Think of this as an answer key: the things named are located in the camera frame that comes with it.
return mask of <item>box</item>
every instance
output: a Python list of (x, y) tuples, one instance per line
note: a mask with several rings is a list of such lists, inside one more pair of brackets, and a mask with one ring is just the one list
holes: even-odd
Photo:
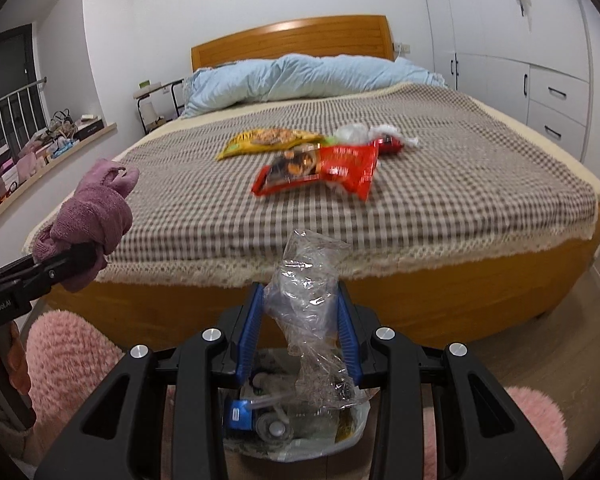
[(94, 133), (99, 132), (104, 128), (104, 122), (102, 119), (94, 119), (86, 123), (75, 123), (78, 126), (78, 131), (74, 134), (74, 139), (84, 140), (87, 137), (91, 137)]
[(18, 168), (13, 165), (0, 176), (0, 198), (16, 191), (19, 185)]

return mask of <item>red snack bag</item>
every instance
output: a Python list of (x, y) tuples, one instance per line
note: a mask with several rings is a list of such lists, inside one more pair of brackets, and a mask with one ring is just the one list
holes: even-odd
[(385, 153), (398, 153), (402, 149), (402, 143), (395, 137), (384, 135), (379, 139), (373, 140), (372, 144), (378, 147), (378, 153), (384, 155)]
[(366, 200), (377, 161), (377, 146), (289, 150), (260, 170), (251, 192), (263, 196), (322, 180), (337, 182), (347, 192)]

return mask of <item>blue gripper pad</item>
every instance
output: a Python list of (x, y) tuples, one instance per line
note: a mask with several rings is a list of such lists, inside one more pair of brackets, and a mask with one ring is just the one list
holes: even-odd
[(257, 289), (251, 298), (251, 305), (244, 328), (238, 342), (238, 357), (236, 359), (235, 375), (240, 384), (244, 384), (251, 373), (253, 356), (260, 336), (260, 325), (262, 323), (262, 310), (264, 303), (264, 287), (257, 285)]
[(360, 345), (356, 337), (356, 332), (353, 329), (347, 302), (342, 293), (338, 294), (338, 339), (349, 377), (353, 379), (353, 383), (356, 386), (360, 386), (360, 381), (362, 380)]

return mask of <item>gray checkered bedspread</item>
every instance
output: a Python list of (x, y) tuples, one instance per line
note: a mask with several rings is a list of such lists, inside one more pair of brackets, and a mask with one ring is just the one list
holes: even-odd
[[(366, 203), (323, 185), (265, 198), (250, 193), (272, 153), (214, 161), (256, 127), (330, 134), (354, 122), (394, 124), (420, 147), (381, 157)], [(281, 104), (181, 130), (123, 159), (140, 181), (131, 231), (101, 279), (237, 286), (267, 279), (293, 229), (346, 241), (345, 277), (392, 274), (540, 251), (588, 239), (596, 195), (562, 163), (467, 96), (409, 84), (372, 96)]]

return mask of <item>light blue duvet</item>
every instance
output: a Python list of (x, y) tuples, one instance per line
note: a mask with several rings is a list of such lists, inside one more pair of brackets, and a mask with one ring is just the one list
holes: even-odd
[(236, 103), (321, 98), (367, 92), (401, 82), (444, 86), (440, 74), (399, 57), (312, 57), (287, 54), (279, 59), (249, 59), (196, 70), (184, 81), (184, 118)]

